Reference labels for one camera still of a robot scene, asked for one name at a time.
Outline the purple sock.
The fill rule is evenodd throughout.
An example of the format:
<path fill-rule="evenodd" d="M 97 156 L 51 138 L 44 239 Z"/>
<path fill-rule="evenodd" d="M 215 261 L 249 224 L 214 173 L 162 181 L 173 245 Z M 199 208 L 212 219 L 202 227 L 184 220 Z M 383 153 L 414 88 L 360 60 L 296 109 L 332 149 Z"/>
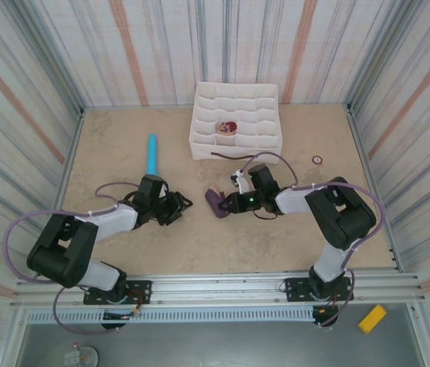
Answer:
<path fill-rule="evenodd" d="M 223 219 L 227 217 L 230 212 L 221 207 L 221 204 L 224 202 L 226 196 L 223 191 L 217 191 L 213 188 L 208 188 L 205 192 L 205 200 L 210 206 L 212 212 L 219 219 Z"/>

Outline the white fabric organizer box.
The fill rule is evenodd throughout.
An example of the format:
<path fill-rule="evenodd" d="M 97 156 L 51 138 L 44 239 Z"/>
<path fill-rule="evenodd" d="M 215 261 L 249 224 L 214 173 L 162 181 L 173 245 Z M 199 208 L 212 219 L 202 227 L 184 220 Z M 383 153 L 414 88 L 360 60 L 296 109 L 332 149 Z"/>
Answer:
<path fill-rule="evenodd" d="M 221 159 L 211 157 L 212 151 L 229 156 L 269 152 L 257 160 L 278 163 L 273 156 L 283 147 L 278 92 L 272 83 L 197 83 L 189 130 L 192 158 Z M 223 121 L 237 123 L 235 135 L 215 133 Z"/>

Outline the beige maroon sock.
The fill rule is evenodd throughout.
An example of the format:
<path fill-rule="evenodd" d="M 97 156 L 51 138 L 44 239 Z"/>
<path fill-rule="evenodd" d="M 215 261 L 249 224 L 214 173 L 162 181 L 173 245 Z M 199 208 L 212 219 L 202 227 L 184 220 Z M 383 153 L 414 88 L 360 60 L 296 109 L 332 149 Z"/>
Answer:
<path fill-rule="evenodd" d="M 222 136 L 233 136 L 238 130 L 238 125 L 234 121 L 223 121 L 216 125 L 215 133 Z"/>

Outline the aluminium mounting beam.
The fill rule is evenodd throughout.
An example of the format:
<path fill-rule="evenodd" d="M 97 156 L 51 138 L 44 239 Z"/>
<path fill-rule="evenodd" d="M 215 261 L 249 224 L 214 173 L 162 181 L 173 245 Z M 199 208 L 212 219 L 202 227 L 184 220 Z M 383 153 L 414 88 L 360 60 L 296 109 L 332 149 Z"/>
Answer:
<path fill-rule="evenodd" d="M 239 307 L 279 306 L 286 302 L 280 291 L 286 278 L 302 278 L 307 271 L 268 271 L 252 273 L 181 274 L 133 276 L 150 279 L 153 293 L 146 307 Z M 418 276 L 392 268 L 354 270 L 355 286 L 352 304 L 407 304 L 425 302 Z M 57 284 L 18 282 L 11 299 L 12 310 L 50 309 L 59 291 Z M 57 308 L 111 308 L 118 305 L 84 305 L 78 288 L 65 290 Z"/>

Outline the round metal disc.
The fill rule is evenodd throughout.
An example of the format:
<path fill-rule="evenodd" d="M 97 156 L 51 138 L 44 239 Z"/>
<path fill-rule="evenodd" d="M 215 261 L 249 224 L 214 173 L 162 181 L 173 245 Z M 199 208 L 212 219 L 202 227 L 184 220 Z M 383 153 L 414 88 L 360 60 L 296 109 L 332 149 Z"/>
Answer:
<path fill-rule="evenodd" d="M 98 367 L 99 353 L 92 346 L 81 346 L 73 344 L 70 352 L 63 357 L 63 367 Z"/>

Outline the yellow block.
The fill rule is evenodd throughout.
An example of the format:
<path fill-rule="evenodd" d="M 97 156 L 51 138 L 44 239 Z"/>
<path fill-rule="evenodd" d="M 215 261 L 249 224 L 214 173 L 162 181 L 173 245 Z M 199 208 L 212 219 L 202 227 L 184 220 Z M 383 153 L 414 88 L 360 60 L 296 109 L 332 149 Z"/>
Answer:
<path fill-rule="evenodd" d="M 387 312 L 381 305 L 376 305 L 361 322 L 357 325 L 358 329 L 368 334 L 386 316 Z"/>

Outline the aluminium table edge rail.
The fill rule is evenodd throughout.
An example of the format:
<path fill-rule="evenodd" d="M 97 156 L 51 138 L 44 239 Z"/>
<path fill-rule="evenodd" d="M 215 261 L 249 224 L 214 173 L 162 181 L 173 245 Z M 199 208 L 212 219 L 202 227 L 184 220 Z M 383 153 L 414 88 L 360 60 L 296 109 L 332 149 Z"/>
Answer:
<path fill-rule="evenodd" d="M 85 115 L 85 112 L 82 112 L 82 114 L 79 116 L 79 119 L 77 120 L 76 130 L 74 131 L 73 138 L 70 143 L 69 153 L 66 156 L 66 159 L 63 163 L 63 172 L 62 172 L 60 184 L 57 188 L 57 195 L 53 203 L 54 209 L 60 209 L 65 199 L 66 189 L 68 187 L 68 183 L 70 180 L 71 170 L 76 156 L 76 149 L 78 146 L 80 134 L 84 123 L 84 115 Z"/>
<path fill-rule="evenodd" d="M 380 231 L 383 233 L 384 237 L 386 238 L 386 243 L 387 243 L 388 248 L 390 250 L 391 258 L 392 258 L 393 263 L 394 263 L 394 268 L 398 272 L 402 272 L 403 270 L 402 270 L 402 267 L 400 264 L 400 258 L 399 258 L 399 255 L 395 251 L 394 237 L 393 237 L 392 230 L 390 228 L 390 222 L 389 222 L 387 215 L 386 215 L 386 207 L 384 206 L 384 203 L 383 203 L 381 196 L 379 194 L 379 191 L 377 189 L 376 181 L 374 180 L 374 177 L 373 177 L 373 173 L 372 173 L 372 170 L 370 167 L 370 160 L 369 160 L 367 153 L 364 149 L 363 139 L 361 137 L 361 133 L 360 133 L 359 128 L 358 128 L 358 123 L 357 123 L 357 120 L 355 117 L 354 110 L 352 109 L 350 104 L 344 104 L 344 110 L 346 113 L 346 117 L 348 120 L 350 130 L 351 130 L 351 134 L 352 134 L 353 139 L 354 139 L 354 143 L 355 143 L 356 148 L 357 148 L 357 152 L 358 152 L 359 157 L 360 157 L 361 164 L 362 164 L 363 169 L 364 169 L 364 175 L 366 177 L 368 186 L 370 188 L 370 192 L 374 196 L 376 196 L 377 199 L 381 202 L 381 206 L 379 207 L 379 209 L 383 209 L 383 212 L 384 212 L 383 216 L 380 216 L 380 222 L 382 223 Z"/>

